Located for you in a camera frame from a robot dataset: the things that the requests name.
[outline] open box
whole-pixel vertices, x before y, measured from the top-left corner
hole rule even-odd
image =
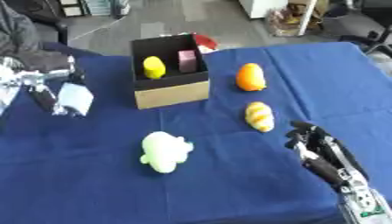
[[[194,50],[197,69],[195,73],[179,71],[179,51]],[[205,61],[193,35],[138,39],[131,42],[132,76],[136,105],[148,109],[181,102],[208,98],[209,79]],[[166,65],[166,75],[151,80],[144,75],[143,62],[157,56]]]

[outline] office chair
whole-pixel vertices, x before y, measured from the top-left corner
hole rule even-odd
[[[372,18],[375,22],[385,27],[380,35],[371,31],[367,37],[353,35],[341,36],[339,41],[348,41],[362,46],[366,54],[380,51],[392,58],[392,45],[386,43],[392,33],[392,1],[391,0],[364,0],[361,13]]]
[[[5,0],[5,2],[16,12],[26,15],[32,22],[52,27],[58,33],[58,41],[68,44],[68,26],[61,21],[49,0]],[[48,8],[52,16],[44,16],[43,9]]]

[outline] gray carpet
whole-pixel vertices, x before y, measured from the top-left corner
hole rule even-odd
[[[325,30],[301,38],[277,38],[269,34],[262,19],[249,20],[238,0],[130,0],[131,12],[121,20],[110,17],[69,18],[70,46],[105,55],[129,55],[132,39],[161,34],[197,32],[219,43],[219,48],[271,46],[334,41],[340,35],[367,35],[382,28],[370,18],[352,14],[325,20]],[[392,74],[391,60],[374,57]]]

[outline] light green toy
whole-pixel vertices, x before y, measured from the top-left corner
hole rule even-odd
[[[182,136],[171,136],[163,131],[152,132],[142,142],[144,155],[142,164],[161,173],[173,172],[177,164],[184,163],[188,153],[193,150],[193,143],[186,143]]]

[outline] pink block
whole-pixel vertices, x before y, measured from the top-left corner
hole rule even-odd
[[[197,59],[194,51],[178,52],[179,71],[181,73],[194,73],[197,70]]]

